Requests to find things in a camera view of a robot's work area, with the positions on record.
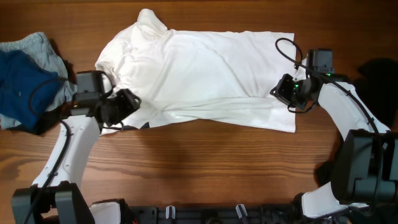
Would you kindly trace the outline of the white t-shirt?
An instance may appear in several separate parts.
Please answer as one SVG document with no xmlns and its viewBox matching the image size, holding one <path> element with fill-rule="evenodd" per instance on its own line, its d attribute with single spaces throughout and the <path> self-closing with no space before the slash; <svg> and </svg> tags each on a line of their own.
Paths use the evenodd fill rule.
<svg viewBox="0 0 398 224">
<path fill-rule="evenodd" d="M 284 32 L 209 32 L 167 28 L 150 9 L 119 32 L 95 67 L 117 90 L 142 103 L 127 126 L 165 126 L 210 119 L 292 133 L 295 115 L 270 92 L 286 73 L 294 35 Z"/>
</svg>

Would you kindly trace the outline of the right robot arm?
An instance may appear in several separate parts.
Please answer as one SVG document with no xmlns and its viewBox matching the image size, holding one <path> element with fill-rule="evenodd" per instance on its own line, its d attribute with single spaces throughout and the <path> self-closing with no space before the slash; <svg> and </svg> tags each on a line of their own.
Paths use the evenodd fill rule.
<svg viewBox="0 0 398 224">
<path fill-rule="evenodd" d="M 345 212 L 372 215 L 377 207 L 397 205 L 397 133 L 367 109 L 345 76 L 335 73 L 329 49 L 309 50 L 305 78 L 284 74 L 270 94 L 292 113 L 307 113 L 307 103 L 323 108 L 343 143 L 330 181 L 294 199 L 292 218 L 315 221 Z"/>
</svg>

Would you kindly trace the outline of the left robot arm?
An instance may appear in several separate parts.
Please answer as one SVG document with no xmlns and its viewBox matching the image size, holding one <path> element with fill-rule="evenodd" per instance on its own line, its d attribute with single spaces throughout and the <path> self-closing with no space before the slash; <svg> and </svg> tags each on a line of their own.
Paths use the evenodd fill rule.
<svg viewBox="0 0 398 224">
<path fill-rule="evenodd" d="M 79 72 L 72 107 L 61 119 L 57 142 L 41 173 L 29 188 L 12 196 L 16 223 L 132 223 L 124 200 L 88 206 L 80 192 L 88 156 L 102 129 L 122 130 L 123 120 L 141 107 L 128 89 L 114 92 L 103 83 L 106 73 Z"/>
</svg>

